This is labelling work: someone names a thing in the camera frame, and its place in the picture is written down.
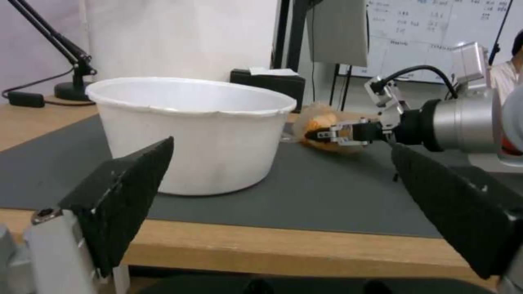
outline plastic basin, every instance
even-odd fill
[[[262,180],[296,106],[266,89],[182,78],[116,78],[86,92],[113,157],[174,137],[160,191],[178,195],[227,193]]]

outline bowl rim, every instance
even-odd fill
[[[216,85],[216,86],[226,86],[226,87],[233,87],[238,89],[245,89],[249,91],[255,91],[260,92],[264,94],[270,94],[275,97],[278,97],[285,102],[287,102],[287,106],[282,108],[275,108],[275,109],[262,109],[262,110],[242,110],[242,111],[188,111],[188,110],[180,110],[176,108],[165,108],[165,107],[157,107],[152,105],[139,105],[136,103],[130,103],[127,101],[120,101],[108,98],[104,95],[101,95],[97,93],[97,91],[105,86],[108,85],[115,85],[115,84],[125,84],[125,83],[136,83],[136,82],[177,82],[177,83],[193,83],[193,84],[207,84],[207,85]],[[113,107],[119,107],[119,108],[131,108],[133,110],[137,111],[146,111],[146,112],[159,112],[163,114],[186,114],[186,115],[208,115],[208,114],[227,114],[227,115],[234,115],[234,116],[260,116],[260,117],[266,117],[266,116],[274,116],[278,114],[288,114],[289,112],[293,111],[296,108],[296,100],[289,97],[288,95],[258,88],[258,87],[252,87],[252,86],[246,86],[241,84],[233,84],[228,82],[218,82],[218,81],[207,81],[207,80],[198,80],[198,79],[191,79],[191,78],[177,78],[177,77],[119,77],[119,78],[111,78],[107,80],[102,80],[99,82],[94,82],[92,84],[89,84],[86,89],[85,93],[89,97],[90,100],[96,102],[98,105],[105,105],[105,106],[113,106]]]

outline gray table mat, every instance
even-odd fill
[[[466,164],[464,156],[437,154]],[[0,207],[54,206],[110,152],[98,116],[0,152]],[[401,182],[392,178],[390,148],[329,154],[280,143],[263,181],[209,197],[156,196],[149,218],[250,227],[439,237]],[[501,176],[517,186],[520,176]]]

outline white shirt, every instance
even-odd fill
[[[523,79],[519,77],[520,75],[516,73],[512,61],[494,66],[490,74],[492,88],[497,89],[501,105],[503,105],[507,96],[514,91],[516,85],[523,82]]]

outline desk lamp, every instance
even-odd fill
[[[62,74],[65,75],[73,72],[73,81],[60,83],[54,87],[54,95],[57,98],[74,101],[89,101],[85,95],[85,87],[88,83],[84,82],[83,76],[95,75],[96,70],[90,66],[91,56],[87,54],[80,47],[75,45],[71,40],[66,38],[54,30],[49,23],[47,23],[25,0],[8,0],[18,12],[20,12],[64,57],[71,63],[73,68]],[[60,77],[57,75],[51,78],[40,80],[23,86],[7,89],[2,92],[2,95],[9,99],[13,105],[28,106],[28,107],[43,107],[44,103],[58,104],[64,106],[81,106],[91,105],[86,104],[63,104],[54,103],[51,101],[44,101],[41,94],[15,92],[15,90],[32,86],[53,78]]]

